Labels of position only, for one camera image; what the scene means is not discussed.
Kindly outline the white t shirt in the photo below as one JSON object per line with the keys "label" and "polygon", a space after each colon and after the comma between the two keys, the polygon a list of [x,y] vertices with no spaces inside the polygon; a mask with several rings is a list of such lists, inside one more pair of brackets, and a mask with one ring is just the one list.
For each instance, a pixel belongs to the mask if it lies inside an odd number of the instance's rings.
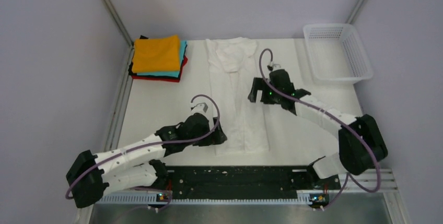
{"label": "white t shirt", "polygon": [[212,98],[220,110],[220,123],[227,140],[215,147],[218,156],[266,152],[263,107],[248,95],[258,76],[254,54],[258,43],[248,38],[205,41]]}

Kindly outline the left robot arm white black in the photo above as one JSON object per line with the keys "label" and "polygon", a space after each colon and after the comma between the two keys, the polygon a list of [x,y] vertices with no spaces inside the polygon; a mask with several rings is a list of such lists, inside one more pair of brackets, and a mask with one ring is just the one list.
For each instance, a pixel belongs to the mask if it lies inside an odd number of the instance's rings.
{"label": "left robot arm white black", "polygon": [[81,152],[66,174],[66,199],[77,208],[91,206],[104,196],[136,187],[165,191],[168,171],[162,158],[188,146],[221,145],[227,140],[218,117],[193,113],[185,121],[164,126],[148,137],[119,149]]}

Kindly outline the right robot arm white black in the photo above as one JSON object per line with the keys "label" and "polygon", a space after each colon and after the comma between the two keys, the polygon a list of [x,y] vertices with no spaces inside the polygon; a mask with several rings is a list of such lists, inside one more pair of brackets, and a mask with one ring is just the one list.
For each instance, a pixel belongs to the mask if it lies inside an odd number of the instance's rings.
{"label": "right robot arm white black", "polygon": [[338,151],[308,166],[306,181],[312,188],[321,188],[329,177],[350,173],[360,175],[388,156],[388,150],[376,120],[368,115],[342,113],[314,97],[305,89],[295,89],[283,69],[270,73],[268,79],[255,77],[248,100],[255,103],[258,92],[264,104],[278,104],[282,109],[317,124],[338,141]]}

